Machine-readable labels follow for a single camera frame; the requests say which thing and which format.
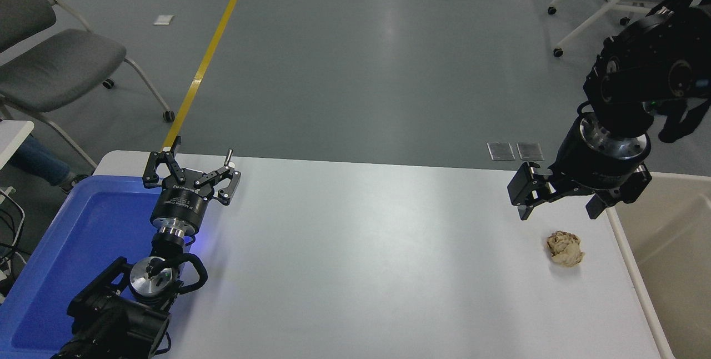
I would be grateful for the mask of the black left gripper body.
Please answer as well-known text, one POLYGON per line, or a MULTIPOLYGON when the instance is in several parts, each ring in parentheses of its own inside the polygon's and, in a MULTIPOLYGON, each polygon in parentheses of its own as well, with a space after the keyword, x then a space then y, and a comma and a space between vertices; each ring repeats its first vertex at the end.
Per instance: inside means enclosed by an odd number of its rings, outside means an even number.
POLYGON ((188 179, 180 185, 174 177, 167 177, 162 183, 162 192, 153 208, 150 222, 153 227, 177 227, 185 233, 198 233, 205 217, 208 201, 213 198, 212 185, 194 187, 188 179))

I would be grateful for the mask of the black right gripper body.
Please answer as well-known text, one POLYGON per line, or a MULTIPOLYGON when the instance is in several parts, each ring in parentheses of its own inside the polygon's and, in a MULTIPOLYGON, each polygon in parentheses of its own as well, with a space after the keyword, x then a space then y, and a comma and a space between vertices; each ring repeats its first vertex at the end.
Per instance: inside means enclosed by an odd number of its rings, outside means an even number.
POLYGON ((578 129, 567 133, 559 148, 554 171, 595 190, 619 187, 649 156, 649 137, 612 140, 611 148, 600 151, 584 141, 578 129))

